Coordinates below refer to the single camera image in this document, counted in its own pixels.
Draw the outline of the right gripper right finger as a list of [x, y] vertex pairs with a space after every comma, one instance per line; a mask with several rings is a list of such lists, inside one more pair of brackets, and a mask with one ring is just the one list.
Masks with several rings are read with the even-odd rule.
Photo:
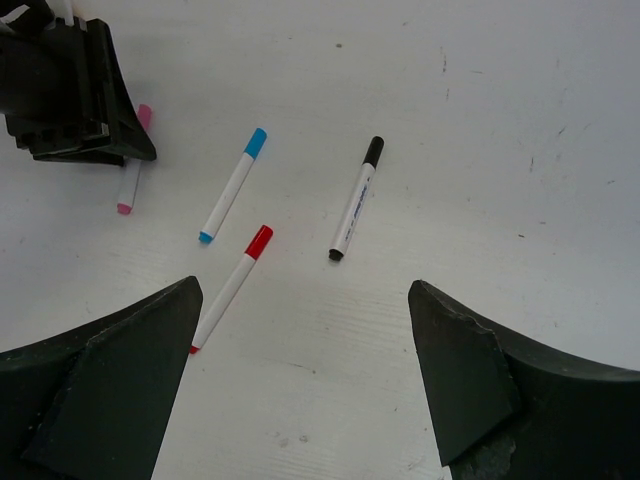
[[435, 286], [408, 293], [441, 464], [455, 479], [635, 479], [639, 375], [487, 319]]

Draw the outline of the pink marker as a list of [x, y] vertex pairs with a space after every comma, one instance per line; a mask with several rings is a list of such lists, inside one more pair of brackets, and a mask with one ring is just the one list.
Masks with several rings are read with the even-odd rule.
[[[145, 131], [149, 130], [153, 111], [150, 106], [140, 104], [137, 111], [138, 120]], [[124, 165], [124, 175], [120, 185], [117, 201], [117, 212], [121, 215], [129, 215], [134, 207], [135, 196], [141, 170], [140, 159], [127, 159]]]

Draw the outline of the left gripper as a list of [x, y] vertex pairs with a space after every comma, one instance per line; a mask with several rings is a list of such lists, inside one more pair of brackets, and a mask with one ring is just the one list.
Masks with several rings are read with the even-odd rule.
[[108, 24], [46, 1], [1, 3], [1, 115], [35, 160], [155, 161]]

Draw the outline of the black marker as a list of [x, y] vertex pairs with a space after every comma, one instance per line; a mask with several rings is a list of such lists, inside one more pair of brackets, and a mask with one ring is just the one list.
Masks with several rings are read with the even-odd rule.
[[332, 262], [340, 262], [347, 253], [370, 191], [371, 182], [376, 173], [383, 148], [384, 140], [380, 136], [374, 136], [369, 144], [358, 178], [329, 247], [328, 258]]

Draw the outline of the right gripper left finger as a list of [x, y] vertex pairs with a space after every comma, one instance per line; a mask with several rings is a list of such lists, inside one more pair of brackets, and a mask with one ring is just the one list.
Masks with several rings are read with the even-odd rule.
[[203, 294], [188, 276], [1, 355], [4, 479], [149, 479]]

